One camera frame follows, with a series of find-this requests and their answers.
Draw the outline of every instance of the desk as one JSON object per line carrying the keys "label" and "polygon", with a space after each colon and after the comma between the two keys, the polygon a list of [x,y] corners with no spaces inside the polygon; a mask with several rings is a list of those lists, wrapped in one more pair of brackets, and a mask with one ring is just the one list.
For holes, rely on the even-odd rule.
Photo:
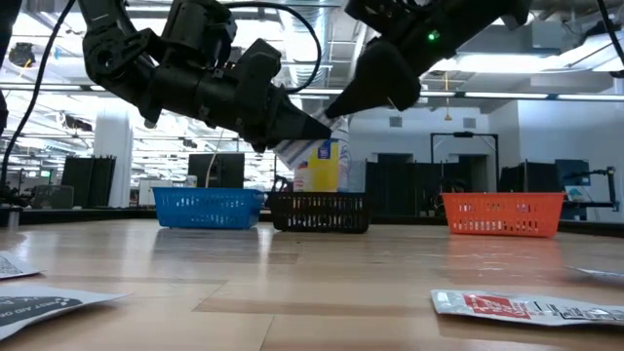
{"label": "desk", "polygon": [[624,305],[624,240],[452,236],[374,225],[366,235],[161,229],[154,219],[23,226],[0,250],[47,269],[3,285],[133,295],[31,326],[4,351],[621,350],[623,329],[543,329],[437,316],[432,289]]}

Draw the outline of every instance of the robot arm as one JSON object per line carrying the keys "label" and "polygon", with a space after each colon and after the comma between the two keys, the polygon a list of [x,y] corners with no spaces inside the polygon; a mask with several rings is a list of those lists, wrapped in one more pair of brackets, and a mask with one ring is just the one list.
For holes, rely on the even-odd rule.
{"label": "robot arm", "polygon": [[335,117],[391,105],[400,111],[420,96],[418,77],[495,20],[510,29],[527,22],[531,0],[350,0],[345,12],[380,33],[358,58],[355,77],[327,110]]}
{"label": "robot arm", "polygon": [[[353,81],[330,105],[330,118],[391,104],[415,104],[418,77],[503,17],[527,21],[530,0],[350,0],[345,11],[381,35],[357,62]],[[88,25],[89,77],[138,107],[155,124],[162,109],[238,132],[258,152],[284,139],[329,138],[331,131],[271,84],[280,53],[258,39],[228,62],[236,23],[216,0],[175,0],[162,36],[136,31],[123,0],[79,0]]]}
{"label": "robot arm", "polygon": [[163,109],[235,131],[257,152],[330,129],[271,84],[281,54],[258,39],[228,62],[236,23],[215,0],[175,0],[162,36],[136,31],[123,0],[80,0],[87,74],[155,124]]}

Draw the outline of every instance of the white wall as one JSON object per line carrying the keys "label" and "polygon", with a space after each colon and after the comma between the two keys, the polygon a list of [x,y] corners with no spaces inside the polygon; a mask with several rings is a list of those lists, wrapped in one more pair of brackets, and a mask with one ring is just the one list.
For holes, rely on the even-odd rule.
{"label": "white wall", "polygon": [[489,131],[498,134],[500,168],[518,166],[522,159],[517,101],[511,101],[489,115]]}
{"label": "white wall", "polygon": [[[519,101],[521,159],[554,162],[587,160],[590,169],[616,168],[615,188],[622,195],[624,109],[613,102]],[[606,177],[592,176],[587,188],[594,201],[608,200]],[[588,219],[596,212],[588,210]],[[624,221],[622,213],[599,209],[601,221]]]}
{"label": "white wall", "polygon": [[[374,108],[354,115],[350,131],[351,154],[354,160],[374,161],[378,153],[408,153],[415,162],[430,162],[431,133],[463,132],[463,118],[477,118],[474,133],[488,133],[488,117],[478,108],[451,108],[452,121],[445,121],[447,111],[439,108],[411,108],[403,112],[388,108]],[[390,128],[390,116],[403,117],[402,128]],[[489,155],[491,148],[480,138],[460,139],[437,136],[444,140],[436,148],[436,162],[452,160],[457,154]]]}

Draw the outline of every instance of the red label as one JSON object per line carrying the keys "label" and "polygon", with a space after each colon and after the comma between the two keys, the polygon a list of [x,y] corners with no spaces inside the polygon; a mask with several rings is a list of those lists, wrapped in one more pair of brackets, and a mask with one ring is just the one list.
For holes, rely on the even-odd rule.
{"label": "red label", "polygon": [[523,304],[512,305],[511,301],[504,297],[465,294],[464,301],[477,314],[530,319],[527,308]]}

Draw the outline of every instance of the snack wrapper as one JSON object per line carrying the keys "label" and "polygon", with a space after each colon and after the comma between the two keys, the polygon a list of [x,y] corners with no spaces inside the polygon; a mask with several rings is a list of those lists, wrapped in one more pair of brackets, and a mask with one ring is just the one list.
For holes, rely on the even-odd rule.
{"label": "snack wrapper", "polygon": [[622,279],[624,280],[624,273],[617,273],[617,272],[605,272],[605,271],[599,271],[599,270],[594,270],[594,269],[585,269],[585,268],[578,268],[578,267],[568,267],[569,269],[573,269],[585,274],[589,274],[592,277],[596,277],[596,278],[608,278],[608,279]]}
{"label": "snack wrapper", "polygon": [[31,267],[12,253],[0,252],[0,280],[25,277],[41,272],[40,269]]}
{"label": "snack wrapper", "polygon": [[[332,132],[344,123],[342,117],[333,119],[326,117],[324,110],[317,111],[312,117],[329,127]],[[273,152],[289,170],[294,170],[310,157],[315,148],[320,147],[324,142],[325,140],[284,140],[275,146]]]}
{"label": "snack wrapper", "polygon": [[479,291],[431,291],[439,314],[453,314],[560,327],[580,324],[624,326],[624,306],[564,298]]}
{"label": "snack wrapper", "polygon": [[0,340],[31,324],[124,296],[43,286],[0,287]]}

